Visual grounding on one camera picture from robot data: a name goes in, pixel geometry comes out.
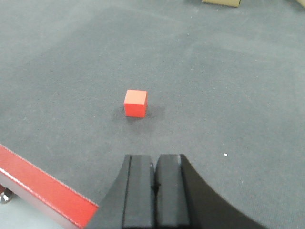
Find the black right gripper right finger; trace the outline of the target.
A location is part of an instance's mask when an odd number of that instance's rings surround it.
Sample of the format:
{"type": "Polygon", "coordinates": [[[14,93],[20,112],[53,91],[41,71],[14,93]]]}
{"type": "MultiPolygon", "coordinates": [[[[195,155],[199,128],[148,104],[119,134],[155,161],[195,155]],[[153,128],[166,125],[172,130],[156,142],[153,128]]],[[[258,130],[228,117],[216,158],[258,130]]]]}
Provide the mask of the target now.
{"type": "Polygon", "coordinates": [[[155,172],[159,229],[262,229],[216,193],[183,154],[162,154],[155,172]]]}

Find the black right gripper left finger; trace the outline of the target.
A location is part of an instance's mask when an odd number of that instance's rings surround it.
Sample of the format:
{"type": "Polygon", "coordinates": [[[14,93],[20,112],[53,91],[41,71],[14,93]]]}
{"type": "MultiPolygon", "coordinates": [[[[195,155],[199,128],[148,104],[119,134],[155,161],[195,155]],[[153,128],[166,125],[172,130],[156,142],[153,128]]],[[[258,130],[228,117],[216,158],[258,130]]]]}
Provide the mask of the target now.
{"type": "Polygon", "coordinates": [[[87,229],[153,229],[154,167],[150,156],[126,155],[87,229]]]}

